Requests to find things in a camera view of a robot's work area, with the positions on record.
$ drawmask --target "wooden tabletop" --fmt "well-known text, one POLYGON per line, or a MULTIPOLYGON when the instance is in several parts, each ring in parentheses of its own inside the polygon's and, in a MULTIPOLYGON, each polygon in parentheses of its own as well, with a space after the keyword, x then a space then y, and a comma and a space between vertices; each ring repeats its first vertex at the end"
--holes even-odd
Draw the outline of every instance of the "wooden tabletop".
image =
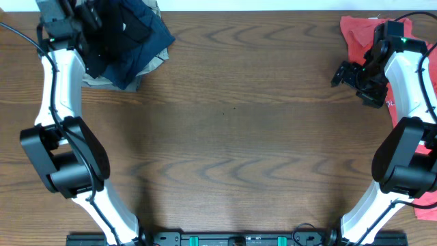
MULTIPOLYGON (((387 109, 348 86, 330 88, 348 58, 342 16, 404 12, 165 12, 170 60, 138 93, 83 90, 83 119, 105 147, 111 180, 147 225, 190 231, 326 228, 371 182, 374 152, 390 133, 387 109)), ((436 23, 412 17, 434 42, 436 23)), ((3 22, 36 38, 36 13, 3 22)), ((36 50, 0 29, 0 245, 65 245, 99 232, 91 217, 46 190, 20 130, 40 108, 36 50)), ((384 227, 410 245, 435 245, 437 222, 403 208, 384 227)))

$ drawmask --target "white background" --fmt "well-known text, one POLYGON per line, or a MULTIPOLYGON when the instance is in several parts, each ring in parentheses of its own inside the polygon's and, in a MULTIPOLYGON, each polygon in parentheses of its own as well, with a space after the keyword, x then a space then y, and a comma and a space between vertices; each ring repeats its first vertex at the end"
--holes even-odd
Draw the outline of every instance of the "white background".
MULTIPOLYGON (((437 10, 437 0, 158 0, 162 11, 437 10)), ((4 11, 38 11, 35 0, 0 0, 4 11)))

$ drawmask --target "wooden table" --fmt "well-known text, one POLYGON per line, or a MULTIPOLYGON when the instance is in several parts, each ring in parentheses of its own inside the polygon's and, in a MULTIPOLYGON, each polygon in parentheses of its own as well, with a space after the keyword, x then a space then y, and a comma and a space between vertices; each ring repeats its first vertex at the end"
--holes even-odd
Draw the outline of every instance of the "wooden table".
MULTIPOLYGON (((184 231, 325 228, 371 182, 388 111, 330 88, 348 58, 341 16, 403 12, 165 12, 171 59, 136 94, 83 90, 83 118, 106 148, 111 180, 148 225, 184 231)), ((413 33, 437 40, 435 22, 413 33)), ((5 14, 36 38, 38 14, 5 14)), ((0 245, 65 245, 99 232, 82 208, 48 192, 23 152, 43 70, 35 49, 0 30, 0 245)), ((435 245, 437 223, 403 208, 384 227, 435 245)))

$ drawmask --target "navy fabric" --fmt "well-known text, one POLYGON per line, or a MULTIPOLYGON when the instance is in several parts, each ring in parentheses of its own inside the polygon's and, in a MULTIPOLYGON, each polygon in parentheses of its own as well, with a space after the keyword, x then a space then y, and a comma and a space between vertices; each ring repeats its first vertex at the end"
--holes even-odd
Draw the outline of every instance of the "navy fabric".
POLYGON ((142 0, 111 0, 111 2, 119 2, 152 30, 141 46, 123 52, 102 73, 103 77, 124 90, 157 54, 174 42, 175 38, 161 19, 142 0))

